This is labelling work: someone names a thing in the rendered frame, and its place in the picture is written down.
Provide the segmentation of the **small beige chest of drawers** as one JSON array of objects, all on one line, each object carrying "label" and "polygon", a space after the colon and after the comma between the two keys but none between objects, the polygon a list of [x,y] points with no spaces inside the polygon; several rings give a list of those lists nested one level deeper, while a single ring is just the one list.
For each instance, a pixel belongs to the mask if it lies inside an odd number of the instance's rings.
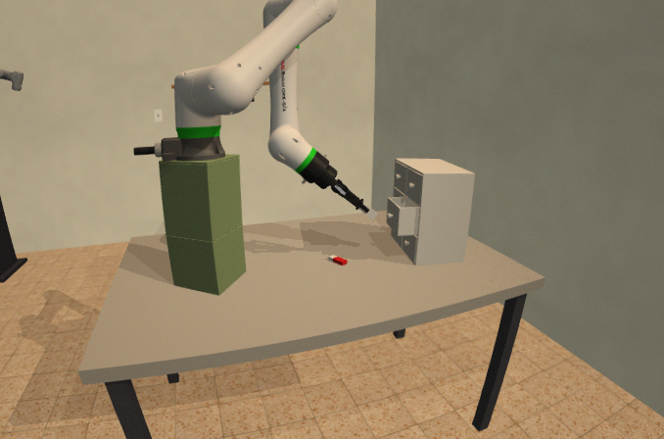
[{"label": "small beige chest of drawers", "polygon": [[[413,161],[415,160],[415,161]],[[395,159],[422,174],[416,266],[464,262],[475,173],[440,159]],[[418,162],[418,163],[417,163]]]}]

